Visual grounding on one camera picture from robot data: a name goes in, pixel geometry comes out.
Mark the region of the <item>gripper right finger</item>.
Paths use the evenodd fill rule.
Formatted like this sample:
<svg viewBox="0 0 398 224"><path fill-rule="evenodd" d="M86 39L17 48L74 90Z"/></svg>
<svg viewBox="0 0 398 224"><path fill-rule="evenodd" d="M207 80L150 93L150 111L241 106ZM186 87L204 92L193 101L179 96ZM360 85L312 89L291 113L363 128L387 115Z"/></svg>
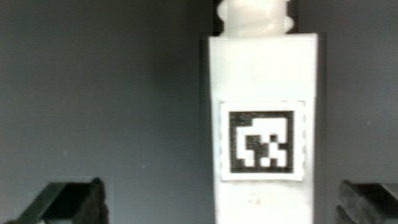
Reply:
<svg viewBox="0 0 398 224"><path fill-rule="evenodd" d="M398 224L398 184L340 182L333 224Z"/></svg>

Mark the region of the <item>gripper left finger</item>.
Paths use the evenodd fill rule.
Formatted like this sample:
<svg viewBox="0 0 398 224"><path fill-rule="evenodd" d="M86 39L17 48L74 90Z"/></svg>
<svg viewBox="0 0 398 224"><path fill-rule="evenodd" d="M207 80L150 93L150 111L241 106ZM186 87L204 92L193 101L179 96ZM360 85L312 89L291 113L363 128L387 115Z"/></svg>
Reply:
<svg viewBox="0 0 398 224"><path fill-rule="evenodd" d="M104 183L51 182L10 224L109 224Z"/></svg>

